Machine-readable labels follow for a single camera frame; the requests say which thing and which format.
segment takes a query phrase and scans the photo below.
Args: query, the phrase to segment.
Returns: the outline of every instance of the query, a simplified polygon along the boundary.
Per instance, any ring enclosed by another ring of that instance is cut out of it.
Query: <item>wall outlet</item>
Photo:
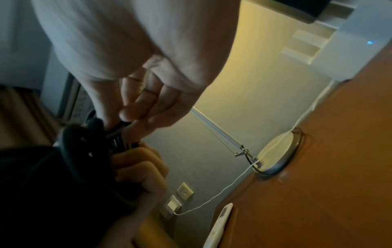
[[[181,186],[177,190],[177,194],[184,200],[187,201],[192,195],[193,191],[186,185],[182,183]]]
[[[174,213],[181,208],[182,204],[177,200],[177,198],[172,195],[167,203],[160,210],[160,214],[167,220],[170,220]]]

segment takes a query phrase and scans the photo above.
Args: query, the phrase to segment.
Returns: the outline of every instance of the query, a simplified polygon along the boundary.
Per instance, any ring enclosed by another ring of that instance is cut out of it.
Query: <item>wall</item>
[[[196,104],[255,155],[272,138],[289,129],[330,81],[307,65],[280,55],[297,29],[324,32],[314,24],[243,1],[229,60]],[[249,166],[244,157],[234,158],[192,114],[171,128],[156,131],[145,141],[160,150],[170,167],[164,201],[175,195],[182,182],[195,192],[181,212],[218,194]],[[202,247],[215,207],[230,190],[170,222],[157,213],[155,217],[180,247]]]
[[[9,11],[14,7],[15,15]],[[38,23],[31,2],[2,0],[0,16],[0,36],[12,43],[11,49],[0,46],[0,84],[41,89],[50,41]]]

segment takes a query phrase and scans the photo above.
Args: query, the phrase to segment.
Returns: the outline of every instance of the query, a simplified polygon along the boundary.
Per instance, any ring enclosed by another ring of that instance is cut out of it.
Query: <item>wooden table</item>
[[[392,247],[392,43],[300,127],[290,164],[253,173],[232,202],[220,248]]]

